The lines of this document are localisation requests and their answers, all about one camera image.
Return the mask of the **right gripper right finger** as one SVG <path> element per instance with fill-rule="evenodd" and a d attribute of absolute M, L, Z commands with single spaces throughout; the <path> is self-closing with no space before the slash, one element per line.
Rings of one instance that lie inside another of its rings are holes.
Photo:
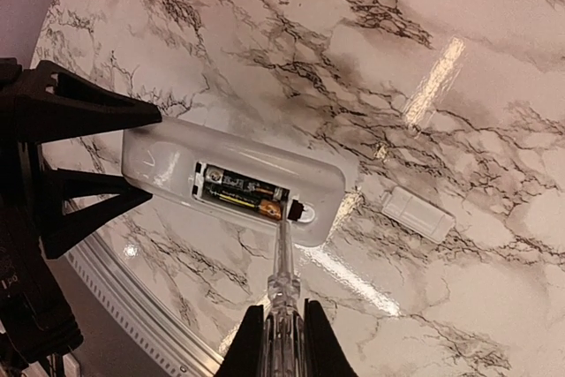
<path fill-rule="evenodd" d="M 319 301 L 305 300 L 304 324 L 308 376 L 358 376 L 346 358 Z"/>

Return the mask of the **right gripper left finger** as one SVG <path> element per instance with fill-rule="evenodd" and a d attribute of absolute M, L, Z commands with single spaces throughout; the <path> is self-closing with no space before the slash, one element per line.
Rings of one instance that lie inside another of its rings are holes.
<path fill-rule="evenodd" d="M 249 306 L 215 377 L 257 377 L 263 349 L 264 307 Z"/>

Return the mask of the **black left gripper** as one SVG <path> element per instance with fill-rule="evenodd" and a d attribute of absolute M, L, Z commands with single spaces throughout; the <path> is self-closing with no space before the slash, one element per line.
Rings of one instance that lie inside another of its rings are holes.
<path fill-rule="evenodd" d="M 38 362 L 62 373 L 62 356 L 83 337 L 72 310 L 41 254 L 28 208 L 26 145 L 16 140 L 15 94 L 21 76 L 15 58 L 1 60 L 1 364 L 8 373 Z M 17 89 L 17 139 L 46 143 L 137 128 L 162 121 L 149 102 L 117 94 L 50 62 L 26 70 Z M 64 212 L 64 203 L 105 200 Z M 153 195 L 124 177 L 77 170 L 45 170 L 39 186 L 39 232 L 45 256 L 57 259 L 106 223 Z"/>

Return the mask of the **white remote control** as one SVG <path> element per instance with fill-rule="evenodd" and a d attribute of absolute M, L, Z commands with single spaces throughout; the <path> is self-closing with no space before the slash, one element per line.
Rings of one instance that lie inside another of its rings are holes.
<path fill-rule="evenodd" d="M 125 130 L 121 171 L 146 192 L 251 230 L 288 219 L 307 247 L 326 241 L 345 194 L 331 164 L 175 118 Z"/>

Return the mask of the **black gold battery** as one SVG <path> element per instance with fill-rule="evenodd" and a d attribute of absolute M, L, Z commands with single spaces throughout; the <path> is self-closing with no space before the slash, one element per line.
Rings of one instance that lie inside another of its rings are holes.
<path fill-rule="evenodd" d="M 280 221 L 283 218 L 281 205 L 273 200 L 216 185 L 206 185 L 204 193 L 211 199 L 252 210 L 271 220 Z"/>

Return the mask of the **black silver battery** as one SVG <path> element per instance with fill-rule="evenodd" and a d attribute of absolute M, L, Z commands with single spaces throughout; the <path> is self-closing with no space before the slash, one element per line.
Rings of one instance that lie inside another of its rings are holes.
<path fill-rule="evenodd" d="M 289 189 L 213 165 L 208 165 L 206 167 L 204 171 L 204 178 L 207 183 L 234 189 L 273 201 L 287 200 L 290 195 Z"/>

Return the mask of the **white battery cover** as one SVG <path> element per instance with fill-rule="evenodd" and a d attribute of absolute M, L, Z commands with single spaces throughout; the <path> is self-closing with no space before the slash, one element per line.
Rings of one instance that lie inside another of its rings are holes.
<path fill-rule="evenodd" d="M 452 215 L 401 186 L 383 194 L 381 212 L 435 244 L 442 243 L 456 223 Z"/>

